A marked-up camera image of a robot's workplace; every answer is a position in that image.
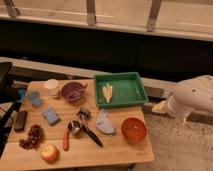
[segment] metal pole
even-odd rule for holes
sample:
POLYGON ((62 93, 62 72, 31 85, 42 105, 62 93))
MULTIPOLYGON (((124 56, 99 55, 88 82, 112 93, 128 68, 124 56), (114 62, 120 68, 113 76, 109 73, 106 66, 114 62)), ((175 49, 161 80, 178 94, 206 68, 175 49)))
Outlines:
POLYGON ((87 24, 94 26, 96 24, 95 0, 86 0, 87 4, 87 24))
POLYGON ((148 22, 146 25, 147 31, 152 32, 155 30, 157 17, 158 17, 159 11, 160 11, 161 1, 162 0, 153 0, 152 1, 151 10, 149 13, 149 19, 148 19, 148 22))
POLYGON ((4 3, 10 17, 16 18, 17 16, 21 15, 20 11, 15 7, 12 0, 4 0, 4 3))

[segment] carrot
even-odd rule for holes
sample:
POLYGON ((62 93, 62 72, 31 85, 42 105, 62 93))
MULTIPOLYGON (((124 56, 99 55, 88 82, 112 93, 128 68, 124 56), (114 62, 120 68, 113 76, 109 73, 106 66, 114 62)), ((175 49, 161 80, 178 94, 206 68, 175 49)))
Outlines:
POLYGON ((66 130, 64 132, 64 137, 63 137, 63 149, 64 151, 69 150, 69 130, 66 130))

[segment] grapes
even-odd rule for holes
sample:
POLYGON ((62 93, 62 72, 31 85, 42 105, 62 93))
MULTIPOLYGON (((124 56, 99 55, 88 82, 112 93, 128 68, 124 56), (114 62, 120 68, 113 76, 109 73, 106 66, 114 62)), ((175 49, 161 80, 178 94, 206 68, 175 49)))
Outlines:
POLYGON ((28 138, 27 140, 21 139, 19 140, 19 146, 24 149, 33 149, 36 147, 36 145, 39 143, 39 141, 42 139, 44 133, 43 129, 40 125, 35 124, 30 127, 29 132, 27 133, 28 138))

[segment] red bowl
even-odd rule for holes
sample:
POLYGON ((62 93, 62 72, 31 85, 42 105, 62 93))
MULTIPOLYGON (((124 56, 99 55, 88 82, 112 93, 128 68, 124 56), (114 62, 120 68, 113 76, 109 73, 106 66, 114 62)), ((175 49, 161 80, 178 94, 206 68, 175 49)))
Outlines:
POLYGON ((130 144, 140 143, 147 134, 145 124, 137 118, 127 118, 121 125, 121 132, 130 144))
POLYGON ((61 95, 69 102, 79 100, 83 97, 87 84, 84 86, 78 82, 70 82, 64 85, 61 95))

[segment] green plastic tray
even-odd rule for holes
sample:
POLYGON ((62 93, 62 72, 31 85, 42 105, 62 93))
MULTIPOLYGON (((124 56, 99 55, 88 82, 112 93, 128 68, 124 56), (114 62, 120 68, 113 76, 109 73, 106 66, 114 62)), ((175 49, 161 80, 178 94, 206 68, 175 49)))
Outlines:
POLYGON ((142 105, 148 101, 147 94, 137 72, 95 75, 95 99, 99 108, 118 108, 142 105), (110 103, 103 96, 103 86, 113 86, 110 103))

